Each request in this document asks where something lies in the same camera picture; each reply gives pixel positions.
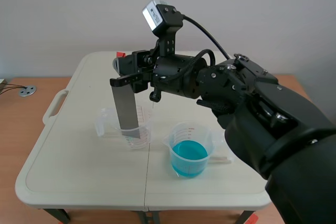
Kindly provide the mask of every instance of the metal plate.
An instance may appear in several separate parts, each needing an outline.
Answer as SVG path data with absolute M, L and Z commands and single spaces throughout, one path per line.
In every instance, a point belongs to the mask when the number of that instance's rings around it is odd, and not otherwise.
M 20 91 L 19 91 L 18 94 L 21 97 L 27 97 L 27 96 L 29 96 L 31 94 L 34 94 L 35 91 L 36 91 L 36 86 L 29 85 L 29 86 L 27 86 L 26 89 L 20 89 Z
M 138 115 L 136 113 L 135 95 L 130 85 L 112 87 L 115 107 L 118 114 L 120 128 L 131 130 L 139 127 Z M 125 131 L 123 135 L 140 138 L 139 130 Z

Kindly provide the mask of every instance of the clear plastic beaker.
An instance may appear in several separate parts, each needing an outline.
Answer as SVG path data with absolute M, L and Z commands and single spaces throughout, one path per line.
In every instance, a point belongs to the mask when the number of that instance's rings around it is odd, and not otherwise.
M 185 177 L 200 174 L 219 143 L 225 143 L 222 132 L 212 132 L 208 127 L 196 122 L 177 124 L 164 140 L 164 144 L 170 150 L 173 169 Z
M 123 130 L 120 128 L 117 110 L 106 108 L 96 119 L 97 135 L 102 138 L 122 137 L 131 148 L 146 147 L 151 141 L 152 108 L 149 104 L 136 104 L 139 127 Z

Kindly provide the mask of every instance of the table handle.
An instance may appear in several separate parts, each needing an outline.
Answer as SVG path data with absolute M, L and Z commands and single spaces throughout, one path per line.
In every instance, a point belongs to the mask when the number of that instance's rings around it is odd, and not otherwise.
M 51 104 L 49 105 L 46 113 L 44 114 L 42 121 L 44 123 L 44 125 L 47 124 L 48 120 L 50 117 L 55 116 L 57 114 L 55 114 L 56 110 L 59 108 L 59 105 L 62 101 L 63 97 L 66 97 L 68 95 L 69 91 L 66 89 L 62 89 L 61 91 L 59 91 L 54 99 L 52 100 Z

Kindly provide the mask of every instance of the blue liquid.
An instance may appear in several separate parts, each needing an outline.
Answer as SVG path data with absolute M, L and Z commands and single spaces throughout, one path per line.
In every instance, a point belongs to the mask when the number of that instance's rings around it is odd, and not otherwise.
M 208 156 L 208 153 L 202 144 L 190 140 L 182 141 L 176 144 L 173 147 L 173 151 L 178 156 L 190 160 L 198 160 Z M 185 177 L 195 177 L 204 170 L 206 165 L 206 161 L 195 163 L 184 161 L 180 158 L 177 158 L 176 160 L 175 159 L 176 157 L 172 159 L 172 166 L 174 170 Z

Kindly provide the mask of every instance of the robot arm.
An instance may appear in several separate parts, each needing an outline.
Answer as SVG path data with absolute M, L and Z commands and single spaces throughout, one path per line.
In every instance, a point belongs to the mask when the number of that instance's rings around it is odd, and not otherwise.
M 194 22 L 175 7 L 152 1 L 143 11 L 156 46 L 114 61 L 121 77 L 113 87 L 130 84 L 134 93 L 154 88 L 196 99 L 226 129 L 231 150 L 268 180 L 266 191 L 286 223 L 336 223 L 336 128 L 317 107 L 281 86 L 273 75 L 248 57 L 216 65 L 211 50 L 196 57 L 175 54 L 175 34 L 183 20 Z M 202 58 L 208 54 L 210 66 Z

